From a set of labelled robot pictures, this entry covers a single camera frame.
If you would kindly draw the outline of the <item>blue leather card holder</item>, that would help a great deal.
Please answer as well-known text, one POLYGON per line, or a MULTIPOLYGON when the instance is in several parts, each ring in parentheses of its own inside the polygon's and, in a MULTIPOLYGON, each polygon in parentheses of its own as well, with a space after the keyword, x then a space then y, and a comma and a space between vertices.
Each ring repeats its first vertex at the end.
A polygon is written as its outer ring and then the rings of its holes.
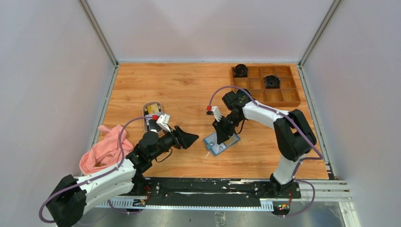
POLYGON ((203 139, 206 149, 213 155, 218 156, 240 140, 237 134, 234 134, 229 140, 217 144, 217 134, 213 133, 203 139))

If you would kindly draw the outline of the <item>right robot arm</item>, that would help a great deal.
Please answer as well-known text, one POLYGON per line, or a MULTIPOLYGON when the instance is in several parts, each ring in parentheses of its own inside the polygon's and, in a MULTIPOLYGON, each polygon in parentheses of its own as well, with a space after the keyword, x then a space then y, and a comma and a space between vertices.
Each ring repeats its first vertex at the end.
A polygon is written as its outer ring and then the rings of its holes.
POLYGON ((268 188, 260 189, 257 195, 270 193, 275 197, 283 197, 294 184, 295 174, 300 163, 307 160, 307 154, 314 150, 318 155, 317 160, 323 157, 316 147, 317 138, 302 111, 284 111, 264 105, 242 88, 226 93, 222 101, 230 111, 227 116, 223 116, 212 103, 206 108, 206 113, 215 118, 212 125, 218 144, 228 141, 244 120, 263 124, 275 133, 280 152, 279 164, 270 176, 268 188))

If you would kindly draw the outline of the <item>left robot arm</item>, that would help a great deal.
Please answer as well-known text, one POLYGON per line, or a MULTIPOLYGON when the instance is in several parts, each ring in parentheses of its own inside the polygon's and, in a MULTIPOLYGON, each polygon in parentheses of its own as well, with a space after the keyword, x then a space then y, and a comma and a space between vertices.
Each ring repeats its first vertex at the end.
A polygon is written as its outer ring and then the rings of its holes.
POLYGON ((152 167, 152 161, 172 148, 188 149, 198 138, 179 126, 174 126, 163 136, 148 131, 119 163, 94 174, 63 177, 44 207, 57 226, 71 227, 93 207, 115 196, 129 192, 142 194, 145 189, 143 173, 152 167))

